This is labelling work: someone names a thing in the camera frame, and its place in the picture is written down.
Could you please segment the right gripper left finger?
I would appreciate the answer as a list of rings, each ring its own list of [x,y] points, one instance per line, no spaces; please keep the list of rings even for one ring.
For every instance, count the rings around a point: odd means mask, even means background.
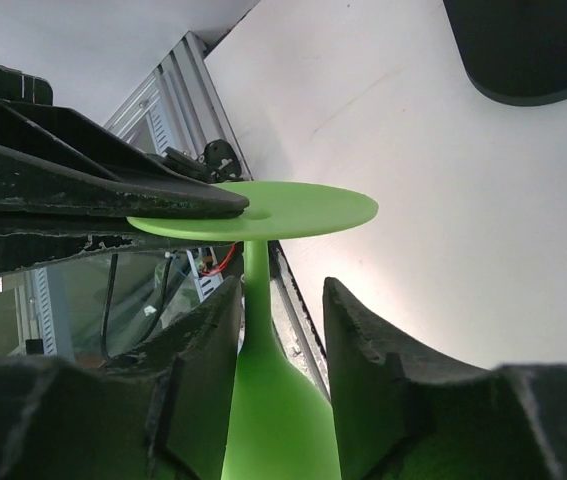
[[[88,369],[0,357],[0,479],[217,479],[226,452],[241,285]]]

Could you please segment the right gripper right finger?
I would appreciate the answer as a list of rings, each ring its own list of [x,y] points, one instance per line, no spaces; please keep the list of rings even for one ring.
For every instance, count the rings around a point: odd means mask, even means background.
[[[323,287],[346,479],[567,479],[567,364],[482,369]]]

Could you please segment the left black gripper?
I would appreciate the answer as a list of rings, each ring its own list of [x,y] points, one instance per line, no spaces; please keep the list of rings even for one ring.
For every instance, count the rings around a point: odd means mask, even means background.
[[[225,219],[249,205],[243,195],[170,170],[78,112],[51,106],[43,78],[0,65],[0,99],[0,212]]]

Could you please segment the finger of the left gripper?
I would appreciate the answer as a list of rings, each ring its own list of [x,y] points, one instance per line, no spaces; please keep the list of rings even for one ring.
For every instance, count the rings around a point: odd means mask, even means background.
[[[225,247],[140,231],[122,218],[0,214],[0,276],[100,254]]]

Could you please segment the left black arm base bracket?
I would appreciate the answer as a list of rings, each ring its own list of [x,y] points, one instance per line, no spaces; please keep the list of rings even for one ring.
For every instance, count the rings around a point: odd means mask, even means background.
[[[197,158],[167,147],[163,164],[180,175],[207,184],[242,179],[242,166],[238,156],[232,145],[223,139],[209,142]]]

